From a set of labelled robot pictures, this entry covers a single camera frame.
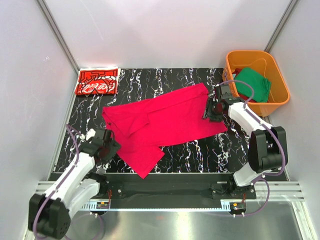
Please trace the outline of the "crimson red polo shirt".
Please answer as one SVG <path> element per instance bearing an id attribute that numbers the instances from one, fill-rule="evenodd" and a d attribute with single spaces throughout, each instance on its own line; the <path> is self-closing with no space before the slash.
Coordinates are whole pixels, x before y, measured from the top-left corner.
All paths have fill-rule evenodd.
<path id="1" fill-rule="evenodd" d="M 164 156 L 161 147 L 226 132 L 223 122 L 203 117 L 208 94 L 199 83 L 155 98 L 105 106 L 102 117 L 120 144 L 119 157 L 144 179 Z"/>

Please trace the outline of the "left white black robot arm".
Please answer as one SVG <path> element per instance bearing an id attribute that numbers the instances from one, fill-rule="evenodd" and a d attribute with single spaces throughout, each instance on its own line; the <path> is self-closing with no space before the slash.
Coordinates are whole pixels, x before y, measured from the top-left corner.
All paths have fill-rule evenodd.
<path id="1" fill-rule="evenodd" d="M 27 227 L 37 240 L 61 240 L 85 203 L 93 197 L 112 196 L 107 177 L 92 169 L 109 162 L 121 148 L 114 132 L 97 128 L 81 134 L 70 125 L 66 130 L 75 147 L 73 160 L 44 193 L 35 193 L 29 200 Z"/>

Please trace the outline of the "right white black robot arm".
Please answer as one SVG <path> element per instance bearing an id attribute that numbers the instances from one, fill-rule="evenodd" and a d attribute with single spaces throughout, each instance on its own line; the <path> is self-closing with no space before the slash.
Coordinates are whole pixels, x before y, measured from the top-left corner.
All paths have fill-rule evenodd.
<path id="1" fill-rule="evenodd" d="M 247 163 L 230 176 L 220 192 L 234 197 L 265 176 L 284 172 L 288 163 L 286 131 L 261 119 L 248 107 L 247 101 L 232 95 L 228 84 L 216 85 L 214 92 L 216 99 L 208 98 L 204 119 L 218 123 L 227 114 L 250 136 Z"/>

